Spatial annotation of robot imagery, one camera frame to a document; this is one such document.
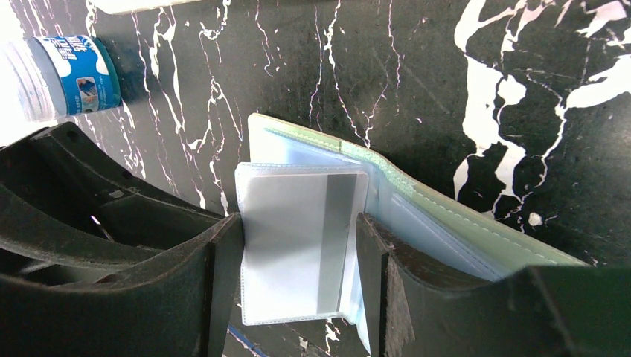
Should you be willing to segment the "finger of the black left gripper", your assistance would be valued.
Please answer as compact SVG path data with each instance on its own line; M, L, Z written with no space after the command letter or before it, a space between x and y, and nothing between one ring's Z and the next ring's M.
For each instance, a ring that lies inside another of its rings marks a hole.
M134 176L73 123L1 149L1 261L56 268L42 286L232 283L232 221Z

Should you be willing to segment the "grey-green card holder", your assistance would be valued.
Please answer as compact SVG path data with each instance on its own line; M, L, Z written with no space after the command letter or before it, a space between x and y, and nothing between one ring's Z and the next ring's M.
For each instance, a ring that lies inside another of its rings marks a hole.
M242 167L256 173L309 173L358 170L368 176L367 213L411 247L452 268L485 280L498 280L525 266L578 266L580 260L490 219L420 183L388 159L332 135L254 113L248 119L250 159L235 170L236 192ZM354 270L338 317L354 324L370 353L365 305L354 231Z

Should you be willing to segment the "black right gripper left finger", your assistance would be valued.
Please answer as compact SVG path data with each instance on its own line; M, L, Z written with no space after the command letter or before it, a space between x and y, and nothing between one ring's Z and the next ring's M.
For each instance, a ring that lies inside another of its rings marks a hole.
M3 356L221 356L244 249L241 216L96 283L1 276Z

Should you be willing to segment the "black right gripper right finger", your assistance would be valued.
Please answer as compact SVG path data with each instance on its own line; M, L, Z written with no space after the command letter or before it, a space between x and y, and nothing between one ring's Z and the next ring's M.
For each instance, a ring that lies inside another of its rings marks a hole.
M490 282L356 220L373 356L628 356L630 270L528 266Z

